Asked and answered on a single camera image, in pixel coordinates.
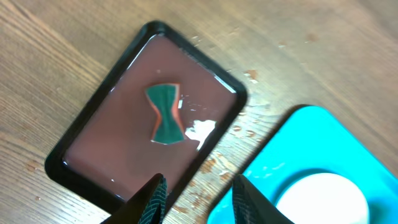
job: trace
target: wooden table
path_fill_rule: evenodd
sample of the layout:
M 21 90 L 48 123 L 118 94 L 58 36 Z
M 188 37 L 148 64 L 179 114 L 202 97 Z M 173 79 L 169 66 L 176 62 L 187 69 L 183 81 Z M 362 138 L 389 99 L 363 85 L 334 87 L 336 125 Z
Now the wooden table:
M 395 0 L 0 0 L 0 223 L 108 216 L 49 180 L 43 163 L 154 19 L 244 82 L 250 97 L 166 223 L 203 223 L 211 200 L 294 105 L 330 110 L 397 175 L 397 9 Z

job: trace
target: brown liquid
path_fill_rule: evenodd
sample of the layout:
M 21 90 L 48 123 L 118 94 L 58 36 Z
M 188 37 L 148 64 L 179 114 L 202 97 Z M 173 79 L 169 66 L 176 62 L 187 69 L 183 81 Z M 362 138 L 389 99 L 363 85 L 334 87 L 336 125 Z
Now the brown liquid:
M 236 100 L 234 93 L 169 39 L 155 36 L 75 139 L 65 162 L 125 200 L 156 173 L 165 175 L 171 191 L 201 144 L 190 138 L 171 145 L 150 141 L 156 113 L 144 90 L 159 83 L 180 84 L 179 113 L 184 128 L 191 131 L 200 132 L 201 127 L 193 128 L 198 121 L 221 121 Z

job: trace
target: white circle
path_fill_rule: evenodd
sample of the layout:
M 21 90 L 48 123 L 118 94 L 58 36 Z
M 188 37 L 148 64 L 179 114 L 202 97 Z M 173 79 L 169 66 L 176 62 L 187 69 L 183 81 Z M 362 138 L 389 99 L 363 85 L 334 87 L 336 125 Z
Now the white circle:
M 306 176 L 290 186 L 276 205 L 295 224 L 367 224 L 369 208 L 362 191 L 337 174 Z

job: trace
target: wood grain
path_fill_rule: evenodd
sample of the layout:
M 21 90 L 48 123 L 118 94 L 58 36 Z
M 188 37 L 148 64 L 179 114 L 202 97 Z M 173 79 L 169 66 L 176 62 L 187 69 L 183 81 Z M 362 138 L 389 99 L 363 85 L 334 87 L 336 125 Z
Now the wood grain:
M 167 216 L 208 207 L 294 105 L 330 110 L 398 175 L 398 2 L 0 0 L 0 223 L 99 223 L 43 162 L 138 29 L 160 19 L 250 100 Z

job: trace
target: wood table surface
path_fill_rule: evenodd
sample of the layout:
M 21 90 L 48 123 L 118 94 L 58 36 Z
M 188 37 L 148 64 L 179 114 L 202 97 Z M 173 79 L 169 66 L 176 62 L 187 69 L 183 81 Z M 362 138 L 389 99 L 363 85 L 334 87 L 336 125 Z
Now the wood table surface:
M 204 223 L 212 200 L 295 105 L 331 111 L 397 176 L 397 9 L 396 0 L 0 0 L 0 223 L 108 216 L 51 181 L 43 163 L 154 19 L 249 92 L 166 223 Z

